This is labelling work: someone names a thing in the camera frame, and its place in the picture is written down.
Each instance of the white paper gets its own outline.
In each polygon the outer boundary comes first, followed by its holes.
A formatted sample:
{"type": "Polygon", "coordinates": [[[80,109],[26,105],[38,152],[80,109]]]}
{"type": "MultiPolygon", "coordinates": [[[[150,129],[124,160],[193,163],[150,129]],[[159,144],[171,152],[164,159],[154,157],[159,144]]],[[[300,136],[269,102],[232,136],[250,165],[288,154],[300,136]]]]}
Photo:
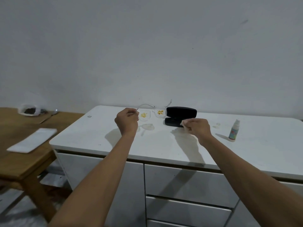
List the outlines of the white paper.
{"type": "Polygon", "coordinates": [[[8,151],[19,152],[19,153],[29,153],[33,149],[40,146],[42,143],[47,141],[51,136],[57,132],[57,129],[51,128],[39,128],[33,134],[28,136],[21,142],[8,148],[8,151]]]}

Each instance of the white wall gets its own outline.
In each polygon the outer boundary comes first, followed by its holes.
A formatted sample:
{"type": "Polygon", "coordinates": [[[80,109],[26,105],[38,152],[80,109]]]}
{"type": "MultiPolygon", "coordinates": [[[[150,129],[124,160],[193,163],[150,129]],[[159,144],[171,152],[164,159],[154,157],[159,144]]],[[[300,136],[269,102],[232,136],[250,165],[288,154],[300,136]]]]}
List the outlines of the white wall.
{"type": "Polygon", "coordinates": [[[0,106],[303,118],[303,0],[0,0],[0,106]]]}

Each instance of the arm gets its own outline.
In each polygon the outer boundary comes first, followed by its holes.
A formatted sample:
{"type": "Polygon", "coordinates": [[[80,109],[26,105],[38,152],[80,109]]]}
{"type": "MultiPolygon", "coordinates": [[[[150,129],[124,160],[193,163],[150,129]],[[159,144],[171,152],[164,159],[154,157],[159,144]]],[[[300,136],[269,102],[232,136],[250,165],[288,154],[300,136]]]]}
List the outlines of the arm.
{"type": "Polygon", "coordinates": [[[122,137],[66,199],[49,227],[104,225],[138,128],[136,113],[135,109],[130,108],[118,113],[115,122],[122,137]]]}
{"type": "Polygon", "coordinates": [[[219,142],[211,135],[206,119],[187,119],[184,120],[184,125],[207,149],[236,194],[261,226],[303,226],[303,197],[219,142]]]}

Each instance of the spray bottle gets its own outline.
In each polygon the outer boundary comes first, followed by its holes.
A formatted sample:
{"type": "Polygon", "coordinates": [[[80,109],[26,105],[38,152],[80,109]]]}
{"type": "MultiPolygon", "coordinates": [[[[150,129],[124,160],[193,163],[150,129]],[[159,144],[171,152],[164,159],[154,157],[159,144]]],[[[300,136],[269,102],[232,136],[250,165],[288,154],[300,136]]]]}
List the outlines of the spray bottle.
{"type": "Polygon", "coordinates": [[[236,137],[237,137],[237,134],[238,134],[238,131],[239,131],[239,127],[240,127],[240,120],[236,119],[236,122],[232,126],[232,129],[229,133],[229,137],[228,137],[229,139],[231,139],[233,141],[236,140],[236,137]]]}

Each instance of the wooden table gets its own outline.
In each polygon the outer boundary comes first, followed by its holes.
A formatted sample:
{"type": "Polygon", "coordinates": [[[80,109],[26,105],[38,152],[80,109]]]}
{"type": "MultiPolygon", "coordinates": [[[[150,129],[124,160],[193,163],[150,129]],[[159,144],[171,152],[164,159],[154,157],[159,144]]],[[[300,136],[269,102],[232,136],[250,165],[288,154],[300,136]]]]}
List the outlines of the wooden table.
{"type": "Polygon", "coordinates": [[[59,112],[39,124],[50,115],[25,117],[18,114],[17,109],[0,108],[0,180],[11,188],[24,190],[48,222],[55,215],[56,209],[37,176],[56,159],[51,146],[46,141],[27,154],[9,152],[6,149],[22,141],[39,128],[56,128],[58,134],[82,115],[59,112]]]}

